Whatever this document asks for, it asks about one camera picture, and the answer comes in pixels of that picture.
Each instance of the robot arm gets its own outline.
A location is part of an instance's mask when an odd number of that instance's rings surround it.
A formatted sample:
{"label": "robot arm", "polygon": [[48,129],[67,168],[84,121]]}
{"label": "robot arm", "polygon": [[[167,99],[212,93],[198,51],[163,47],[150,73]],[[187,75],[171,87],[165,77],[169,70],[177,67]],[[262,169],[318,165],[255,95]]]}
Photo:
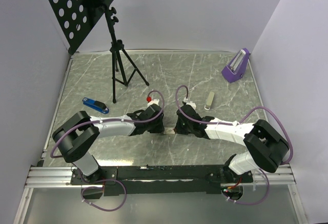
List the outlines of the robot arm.
{"label": "robot arm", "polygon": [[[78,128],[68,134],[63,141],[58,145],[58,148],[66,162],[76,165],[90,181],[100,178],[101,169],[88,152],[89,148],[97,138],[108,136],[125,135],[134,136],[143,134],[148,131],[150,133],[162,133],[163,114],[149,123],[134,123],[132,121],[146,121],[155,117],[161,110],[158,105],[159,100],[155,99],[147,104],[145,110],[138,110],[133,113],[128,113],[120,117],[110,117],[111,121],[99,122],[96,124],[88,124]],[[79,111],[59,127],[52,137],[57,142],[67,131],[74,126],[85,123],[86,121],[107,120],[108,118],[89,116],[85,111]]]}
{"label": "robot arm", "polygon": [[232,155],[227,160],[226,172],[241,175],[249,170],[263,169],[274,173],[289,150],[288,142],[265,120],[260,119],[254,124],[239,124],[237,121],[232,123],[211,116],[201,118],[191,101],[185,100],[183,104],[181,109],[187,116],[211,124],[191,121],[178,110],[176,133],[224,139],[247,147],[247,152]]}

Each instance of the perforated metal panel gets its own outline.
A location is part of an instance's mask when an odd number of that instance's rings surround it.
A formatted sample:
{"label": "perforated metal panel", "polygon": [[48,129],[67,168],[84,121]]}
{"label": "perforated metal panel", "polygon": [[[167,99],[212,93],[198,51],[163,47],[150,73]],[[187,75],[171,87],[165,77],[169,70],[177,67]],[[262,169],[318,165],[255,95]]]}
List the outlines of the perforated metal panel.
{"label": "perforated metal panel", "polygon": [[114,0],[49,0],[74,54]]}

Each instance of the tripod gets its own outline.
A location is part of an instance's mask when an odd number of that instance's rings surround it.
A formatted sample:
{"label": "tripod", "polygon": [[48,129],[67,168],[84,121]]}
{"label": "tripod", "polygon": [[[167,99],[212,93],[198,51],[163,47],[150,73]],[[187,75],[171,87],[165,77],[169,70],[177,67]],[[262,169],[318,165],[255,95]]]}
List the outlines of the tripod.
{"label": "tripod", "polygon": [[[140,70],[138,69],[138,67],[136,66],[136,64],[132,61],[131,57],[128,55],[128,53],[126,52],[126,50],[124,49],[124,45],[122,40],[120,39],[116,39],[116,35],[115,35],[115,30],[114,30],[114,24],[118,22],[118,19],[116,16],[114,16],[113,18],[112,15],[116,14],[116,10],[114,7],[112,7],[110,10],[108,9],[107,6],[105,6],[105,17],[106,17],[106,21],[107,21],[107,26],[109,29],[109,32],[111,34],[111,38],[112,38],[112,47],[110,49],[110,52],[112,53],[112,73],[113,73],[113,103],[116,103],[116,97],[115,97],[115,82],[119,82],[121,84],[123,84],[124,86],[128,86],[128,84],[130,83],[133,75],[135,74],[135,72],[138,72],[138,74],[140,75],[140,77],[144,80],[146,86],[149,86],[148,81],[146,81],[145,77],[142,75],[142,73],[140,72]],[[125,75],[125,71],[124,71],[124,67],[123,67],[123,63],[122,63],[122,58],[120,55],[120,52],[122,51],[124,53],[124,55],[127,57],[127,59],[129,60],[129,62],[132,64],[132,66],[134,67],[134,70],[130,76],[130,78],[127,80],[126,75]],[[121,71],[122,74],[122,78],[123,81],[117,79],[115,77],[115,71],[118,72],[118,67],[117,67],[117,63],[119,65],[119,69]]]}

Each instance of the metal frame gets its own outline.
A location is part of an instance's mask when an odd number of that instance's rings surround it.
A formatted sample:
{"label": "metal frame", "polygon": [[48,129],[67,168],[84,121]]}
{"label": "metal frame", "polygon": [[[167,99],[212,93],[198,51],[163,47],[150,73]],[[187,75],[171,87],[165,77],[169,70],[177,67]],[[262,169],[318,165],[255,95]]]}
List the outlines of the metal frame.
{"label": "metal frame", "polygon": [[[130,54],[133,53],[153,53],[153,54],[170,54],[170,53],[218,53],[217,51],[191,51],[191,50],[127,50]],[[75,55],[80,55],[80,54],[111,54],[111,52],[90,52],[90,53],[76,53]],[[59,109],[59,104],[60,100],[62,99],[63,91],[67,82],[68,74],[72,65],[73,57],[70,57],[68,67],[64,76],[63,83],[61,85],[58,101],[57,101],[57,106],[54,112],[54,116],[51,122],[51,126],[49,129],[49,133],[47,136],[47,140],[44,146],[44,150],[42,153],[42,159],[46,157],[47,154],[47,147],[49,143],[49,139],[51,136],[52,128],[55,122],[55,118]],[[253,69],[251,66],[250,61],[248,62],[251,74],[254,80],[254,84],[256,87],[256,90],[259,95],[260,103],[263,105],[259,89],[256,83],[256,79],[253,73]],[[268,120],[267,114],[264,112],[265,119]],[[165,134],[172,134],[173,130],[172,128],[166,128]],[[32,167],[30,168],[26,183],[25,183],[25,189],[23,192],[22,199],[20,201],[18,211],[16,214],[15,218],[15,224],[18,223],[23,223],[25,219],[25,215],[27,212],[27,208],[31,199],[31,195],[33,192],[34,188],[84,188],[84,187],[89,187],[90,185],[87,186],[72,186],[70,185],[71,177],[72,177],[72,169],[71,167]],[[289,164],[280,166],[275,173],[268,173],[267,174],[270,184],[271,185],[288,185],[291,198],[293,201],[293,205],[295,208],[295,212],[297,215],[297,218],[299,220],[299,223],[308,223],[306,219],[306,215],[303,209],[303,205],[296,187],[296,181],[293,175],[293,171],[291,169],[291,166]],[[248,183],[248,184],[241,184],[244,186],[251,185],[251,186],[256,186],[256,185],[265,185],[265,179],[263,175],[261,175],[258,171],[253,172],[253,183]],[[233,184],[222,184],[223,187],[225,186],[231,186]]]}

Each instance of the black mounting plate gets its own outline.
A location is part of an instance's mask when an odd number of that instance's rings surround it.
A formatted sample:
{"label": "black mounting plate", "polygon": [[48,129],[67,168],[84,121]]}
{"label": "black mounting plate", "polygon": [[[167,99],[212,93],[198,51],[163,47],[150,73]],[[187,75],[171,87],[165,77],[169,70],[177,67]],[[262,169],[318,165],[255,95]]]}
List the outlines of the black mounting plate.
{"label": "black mounting plate", "polygon": [[[221,194],[220,184],[237,183],[240,176],[229,182],[223,173],[223,165],[189,165],[189,166],[118,166],[101,167],[108,171],[106,178],[120,180],[129,194],[142,193],[184,193],[206,192]],[[73,171],[72,185],[86,185]],[[241,175],[242,183],[252,183],[252,173]],[[105,184],[104,196],[117,196],[124,191],[119,184]]]}
{"label": "black mounting plate", "polygon": [[[97,0],[110,7],[114,0]],[[95,0],[49,0],[59,25],[74,54],[92,28],[99,21],[104,9]]]}

